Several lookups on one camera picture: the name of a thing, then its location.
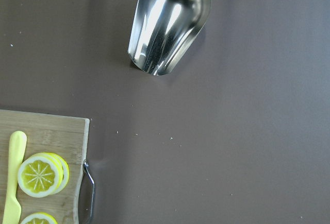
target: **knife handle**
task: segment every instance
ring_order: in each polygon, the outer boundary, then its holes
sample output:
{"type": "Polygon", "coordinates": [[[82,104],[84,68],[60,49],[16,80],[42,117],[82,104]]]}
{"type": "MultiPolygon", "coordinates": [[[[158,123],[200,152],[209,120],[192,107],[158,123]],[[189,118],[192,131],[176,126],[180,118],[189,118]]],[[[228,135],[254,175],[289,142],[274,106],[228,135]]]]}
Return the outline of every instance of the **knife handle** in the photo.
{"type": "Polygon", "coordinates": [[[15,131],[10,136],[8,153],[7,196],[16,196],[18,182],[17,173],[23,161],[26,140],[26,134],[22,131],[15,131]]]}

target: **yellow lemon slice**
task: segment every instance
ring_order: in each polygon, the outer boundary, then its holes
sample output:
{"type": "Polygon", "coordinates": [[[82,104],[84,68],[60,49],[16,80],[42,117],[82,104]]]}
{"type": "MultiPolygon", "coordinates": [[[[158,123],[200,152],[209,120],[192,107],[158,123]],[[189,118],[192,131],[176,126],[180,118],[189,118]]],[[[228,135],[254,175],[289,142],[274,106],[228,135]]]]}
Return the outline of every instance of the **yellow lemon slice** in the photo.
{"type": "Polygon", "coordinates": [[[52,195],[53,195],[53,194],[59,193],[61,190],[63,190],[66,187],[66,185],[67,185],[67,183],[69,181],[70,171],[69,171],[69,166],[68,166],[67,162],[61,156],[59,156],[56,153],[47,153],[47,154],[49,154],[50,156],[53,156],[55,159],[59,160],[59,162],[61,163],[61,166],[63,168],[63,180],[62,180],[62,183],[52,193],[52,195]]]}
{"type": "Polygon", "coordinates": [[[18,183],[32,197],[45,197],[54,192],[63,180],[63,169],[51,156],[36,154],[19,168],[18,183]]]}
{"type": "Polygon", "coordinates": [[[57,221],[50,214],[37,212],[27,216],[21,224],[57,224],[57,221]]]}

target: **citrus fruit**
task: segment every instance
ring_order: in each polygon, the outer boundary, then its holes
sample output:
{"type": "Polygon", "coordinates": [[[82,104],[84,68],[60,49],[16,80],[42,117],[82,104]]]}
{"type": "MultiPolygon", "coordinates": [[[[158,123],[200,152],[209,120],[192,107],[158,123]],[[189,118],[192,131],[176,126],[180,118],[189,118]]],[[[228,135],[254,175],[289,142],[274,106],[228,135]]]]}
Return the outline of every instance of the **citrus fruit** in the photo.
{"type": "Polygon", "coordinates": [[[67,164],[67,162],[58,154],[56,153],[47,153],[50,156],[53,156],[55,159],[59,160],[59,162],[61,163],[61,166],[63,168],[63,180],[62,183],[58,186],[58,188],[52,193],[52,194],[56,194],[59,193],[61,190],[63,190],[68,181],[69,181],[69,176],[70,176],[70,171],[69,171],[69,166],[67,164]]]}
{"type": "Polygon", "coordinates": [[[44,153],[31,156],[19,168],[19,186],[32,197],[48,196],[61,185],[62,181],[63,168],[60,162],[44,153]]]}
{"type": "Polygon", "coordinates": [[[57,221],[50,214],[37,212],[25,217],[21,224],[57,224],[57,221]]]}

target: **cutting board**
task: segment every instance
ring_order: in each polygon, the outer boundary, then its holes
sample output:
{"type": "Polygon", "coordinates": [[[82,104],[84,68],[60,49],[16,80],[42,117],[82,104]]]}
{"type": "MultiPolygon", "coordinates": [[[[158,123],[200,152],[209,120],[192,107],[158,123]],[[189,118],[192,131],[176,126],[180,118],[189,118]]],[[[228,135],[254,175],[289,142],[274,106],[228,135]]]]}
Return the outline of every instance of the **cutting board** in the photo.
{"type": "Polygon", "coordinates": [[[22,206],[21,221],[31,213],[46,212],[59,224],[78,224],[78,199],[86,158],[89,119],[0,110],[0,221],[5,208],[8,142],[12,132],[27,135],[24,159],[38,152],[54,152],[68,163],[70,179],[59,193],[44,198],[26,195],[18,186],[17,199],[22,206]]]}

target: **yellow spreader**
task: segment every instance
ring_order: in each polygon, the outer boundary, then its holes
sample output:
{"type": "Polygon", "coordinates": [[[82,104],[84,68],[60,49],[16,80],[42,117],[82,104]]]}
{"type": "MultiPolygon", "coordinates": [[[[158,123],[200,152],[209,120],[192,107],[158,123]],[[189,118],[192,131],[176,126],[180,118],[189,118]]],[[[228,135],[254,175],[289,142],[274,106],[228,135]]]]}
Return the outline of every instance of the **yellow spreader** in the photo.
{"type": "Polygon", "coordinates": [[[16,199],[17,173],[23,161],[26,140],[26,134],[22,131],[15,131],[10,136],[7,193],[2,224],[18,224],[20,221],[21,206],[16,199]]]}

